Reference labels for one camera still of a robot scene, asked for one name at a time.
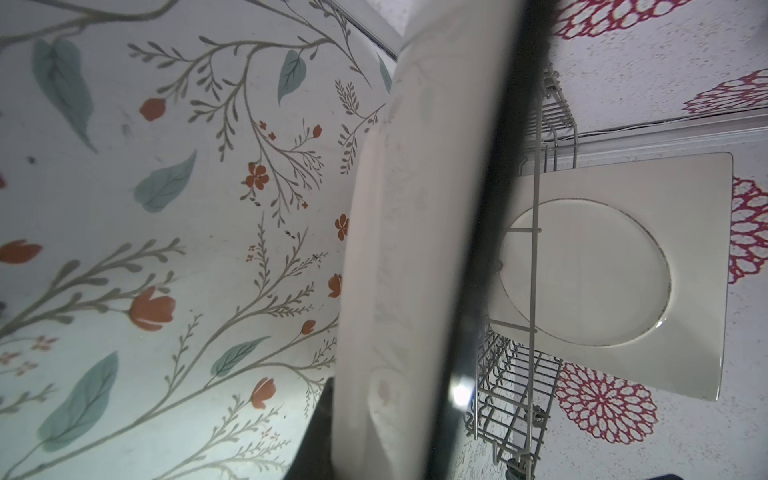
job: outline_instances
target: blurry white object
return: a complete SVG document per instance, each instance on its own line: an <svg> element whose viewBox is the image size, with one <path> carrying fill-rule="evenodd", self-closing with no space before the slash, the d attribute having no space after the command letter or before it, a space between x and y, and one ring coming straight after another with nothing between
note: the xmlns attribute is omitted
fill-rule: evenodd
<svg viewBox="0 0 768 480"><path fill-rule="evenodd" d="M350 215L332 440L342 480L424 474L455 290L523 3L430 2L406 31L389 113L363 148ZM457 391L459 404L469 388Z"/></svg>
<svg viewBox="0 0 768 480"><path fill-rule="evenodd" d="M716 400L730 245L730 154L541 175L536 349L671 392ZM510 227L531 226L533 177ZM526 326L530 235L507 233L488 314ZM528 343L528 333L492 328Z"/></svg>

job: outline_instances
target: wall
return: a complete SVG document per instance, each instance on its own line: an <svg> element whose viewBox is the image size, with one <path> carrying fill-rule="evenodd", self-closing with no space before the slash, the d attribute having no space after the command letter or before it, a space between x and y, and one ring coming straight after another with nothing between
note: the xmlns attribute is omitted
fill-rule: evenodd
<svg viewBox="0 0 768 480"><path fill-rule="evenodd" d="M392 62L318 0L5 13L0 475L280 478Z"/></svg>
<svg viewBox="0 0 768 480"><path fill-rule="evenodd" d="M764 295L768 273L763 267L768 258L768 141L757 132L742 137L738 143L733 135L699 139L667 153L653 147L645 152L637 149L609 162L721 151L733 155L730 285L720 398L705 402L643 386L625 392L615 388L610 376L566 363L536 478L639 480L667 473L701 480L768 477L768 431L761 423L768 418L768 383L763 374L768 369ZM606 163L599 155L593 157L598 160L585 158L585 164ZM597 387L582 380L580 372ZM608 428L600 408L611 398L622 400L617 416L627 425L623 435ZM491 455L487 445L465 440L453 478L504 478Z"/></svg>

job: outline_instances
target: plate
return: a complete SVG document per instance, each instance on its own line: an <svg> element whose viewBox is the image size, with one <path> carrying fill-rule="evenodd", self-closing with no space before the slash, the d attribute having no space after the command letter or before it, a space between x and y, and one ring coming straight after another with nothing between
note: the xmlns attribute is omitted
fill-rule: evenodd
<svg viewBox="0 0 768 480"><path fill-rule="evenodd" d="M733 158L706 154L541 175L535 348L716 400L723 365ZM533 176L507 225L531 227ZM492 328L528 345L531 234L509 232Z"/></svg>

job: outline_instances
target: metal wire rack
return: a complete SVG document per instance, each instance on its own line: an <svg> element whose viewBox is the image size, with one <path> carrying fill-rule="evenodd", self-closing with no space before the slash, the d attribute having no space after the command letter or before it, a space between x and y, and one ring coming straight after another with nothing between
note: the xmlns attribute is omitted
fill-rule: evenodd
<svg viewBox="0 0 768 480"><path fill-rule="evenodd" d="M528 332L528 346L512 342L495 333L488 323L500 323L486 317L478 350L475 393L465 414L467 434L493 445L494 462L507 465L508 480L532 480L540 459L544 433L554 401L554 391L562 361L535 349L536 263L538 255L539 181L542 151L545 171L549 144L554 148L557 170L558 139L572 131L573 167L576 167L578 130L551 65L545 69L536 108L528 121L528 150L534 158L533 222L531 228L508 228L506 233L531 235L531 309L529 326L507 327ZM521 162L520 172L525 161Z"/></svg>

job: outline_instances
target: green leaf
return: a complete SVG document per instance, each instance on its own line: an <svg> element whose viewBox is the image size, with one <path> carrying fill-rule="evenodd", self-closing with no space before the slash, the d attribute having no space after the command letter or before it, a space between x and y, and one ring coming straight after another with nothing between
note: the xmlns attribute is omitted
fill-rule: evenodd
<svg viewBox="0 0 768 480"><path fill-rule="evenodd" d="M57 40L53 45L37 40L32 49L32 74L72 130L95 152L87 132L94 104L80 72L80 50L69 40Z"/></svg>
<svg viewBox="0 0 768 480"><path fill-rule="evenodd" d="M386 69L386 65L384 65L381 57L379 57L379 70L382 72L382 80L384 80L386 92L389 93L389 89L392 88L392 77L389 76L389 70Z"/></svg>
<svg viewBox="0 0 768 480"><path fill-rule="evenodd" d="M289 50L283 68L280 69L280 84L277 86L277 104L290 92L296 90L306 77L306 63L295 50Z"/></svg>
<svg viewBox="0 0 768 480"><path fill-rule="evenodd" d="M149 177L143 179L136 186L134 200L140 203L147 212L154 214L163 210L187 186L196 158L197 150L180 164L152 172Z"/></svg>
<svg viewBox="0 0 768 480"><path fill-rule="evenodd" d="M118 353L107 355L78 380L67 399L38 429L43 450L55 452L79 439L101 418L118 375Z"/></svg>
<svg viewBox="0 0 768 480"><path fill-rule="evenodd" d="M231 349L228 349L221 358L210 367L210 374L214 376L225 376L240 360L244 359L257 347L257 345L268 338L268 336L263 336L260 339L241 343L240 345L235 345Z"/></svg>

